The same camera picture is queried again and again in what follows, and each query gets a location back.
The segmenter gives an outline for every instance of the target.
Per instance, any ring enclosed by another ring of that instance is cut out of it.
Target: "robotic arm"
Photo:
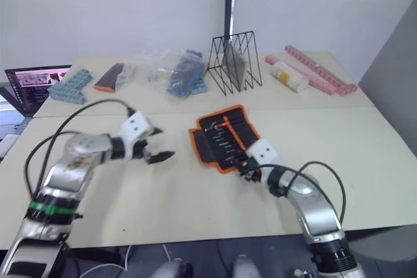
[[[110,160],[144,158],[157,163],[174,152],[152,156],[146,138],[160,133],[140,112],[133,114],[121,127],[120,137],[79,134],[65,145],[65,153],[51,168],[35,200],[31,201],[16,238],[0,267],[0,276],[61,276],[72,230],[72,221],[95,167]]]
[[[361,265],[349,250],[345,233],[331,203],[308,180],[299,176],[290,190],[287,187],[296,173],[273,167],[249,169],[262,164],[277,164],[278,154],[266,140],[259,139],[246,151],[250,158],[238,169],[247,181],[260,182],[276,197],[286,195],[296,209],[304,238],[313,253],[313,261],[323,278],[364,278]]]

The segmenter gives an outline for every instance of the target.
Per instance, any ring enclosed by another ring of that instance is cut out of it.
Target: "white bottle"
[[[304,90],[309,83],[308,78],[282,61],[272,65],[269,72],[295,92]]]

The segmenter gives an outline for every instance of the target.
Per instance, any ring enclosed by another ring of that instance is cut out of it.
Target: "gray wall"
[[[417,0],[359,85],[417,156]]]

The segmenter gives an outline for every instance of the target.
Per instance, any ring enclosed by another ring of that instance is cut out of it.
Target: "blue plastic block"
[[[202,78],[200,78],[198,81],[195,82],[194,86],[191,88],[191,94],[202,94],[204,92],[207,92],[207,85],[203,81]]]
[[[48,92],[52,99],[70,102],[72,104],[84,104],[85,98],[81,89],[90,82],[93,77],[87,70],[79,70],[68,81],[58,82],[52,85]]]

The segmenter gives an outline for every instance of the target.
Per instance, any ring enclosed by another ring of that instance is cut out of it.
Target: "floor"
[[[246,254],[256,263],[262,277],[291,278],[295,268],[314,271],[303,237],[299,235],[167,243],[166,247],[172,258],[182,258],[194,265],[194,277],[227,278],[217,244],[229,270],[239,254]],[[125,253],[126,248],[121,248],[121,253]],[[137,245],[131,249],[128,271],[104,267],[85,278],[116,278],[119,272],[119,278],[150,277],[166,260],[161,244]],[[417,277],[416,258],[387,262],[356,255],[356,260],[361,263],[367,278]],[[81,261],[81,272],[97,264]],[[72,262],[67,264],[64,277],[75,277]]]

